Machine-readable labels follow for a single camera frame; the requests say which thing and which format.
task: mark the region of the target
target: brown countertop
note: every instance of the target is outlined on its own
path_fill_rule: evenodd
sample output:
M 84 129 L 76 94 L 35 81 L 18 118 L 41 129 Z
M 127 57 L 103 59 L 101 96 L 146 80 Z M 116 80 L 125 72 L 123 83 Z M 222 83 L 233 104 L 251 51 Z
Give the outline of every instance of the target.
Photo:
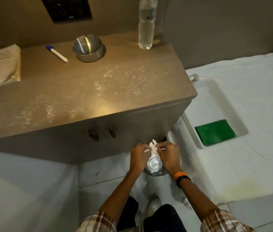
M 0 87 L 0 138 L 196 96 L 168 43 L 138 46 L 137 32 L 101 37 L 105 56 L 80 62 L 71 42 L 22 49 L 21 82 Z

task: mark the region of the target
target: plaid shirt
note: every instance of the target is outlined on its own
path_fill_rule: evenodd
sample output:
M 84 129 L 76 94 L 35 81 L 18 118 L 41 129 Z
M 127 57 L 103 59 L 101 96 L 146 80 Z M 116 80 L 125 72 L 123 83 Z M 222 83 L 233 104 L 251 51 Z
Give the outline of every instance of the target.
M 116 232 L 116 223 L 104 212 L 87 217 L 76 232 Z M 140 231 L 138 227 L 124 230 Z M 253 228 L 239 222 L 229 211 L 214 210 L 201 225 L 201 232 L 256 232 Z

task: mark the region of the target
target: green scouring pad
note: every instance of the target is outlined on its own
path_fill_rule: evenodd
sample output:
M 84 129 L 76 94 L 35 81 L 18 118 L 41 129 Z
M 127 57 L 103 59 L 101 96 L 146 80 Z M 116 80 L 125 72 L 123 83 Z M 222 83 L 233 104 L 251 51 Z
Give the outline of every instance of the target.
M 235 132 L 226 120 L 219 120 L 213 123 L 197 126 L 195 129 L 205 146 L 235 138 Z

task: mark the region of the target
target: orange wristband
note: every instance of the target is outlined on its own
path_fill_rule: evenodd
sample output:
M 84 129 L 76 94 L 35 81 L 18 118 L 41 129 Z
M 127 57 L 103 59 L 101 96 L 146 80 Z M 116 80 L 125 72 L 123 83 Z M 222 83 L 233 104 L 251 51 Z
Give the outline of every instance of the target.
M 176 181 L 177 178 L 179 178 L 180 176 L 188 176 L 188 175 L 185 172 L 178 172 L 178 173 L 175 173 L 175 175 L 173 176 L 173 178 Z

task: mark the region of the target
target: hand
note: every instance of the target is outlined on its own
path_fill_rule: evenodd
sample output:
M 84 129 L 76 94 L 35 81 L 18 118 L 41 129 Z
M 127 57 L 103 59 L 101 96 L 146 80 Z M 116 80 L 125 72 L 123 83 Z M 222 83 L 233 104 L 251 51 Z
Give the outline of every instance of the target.
M 172 177 L 176 173 L 182 172 L 178 146 L 170 142 L 162 142 L 156 144 L 156 147 L 158 148 L 158 154 L 162 160 L 165 169 L 171 174 Z
M 149 145 L 137 144 L 135 148 L 131 150 L 129 172 L 134 172 L 140 175 L 146 167 L 151 151 L 152 148 Z

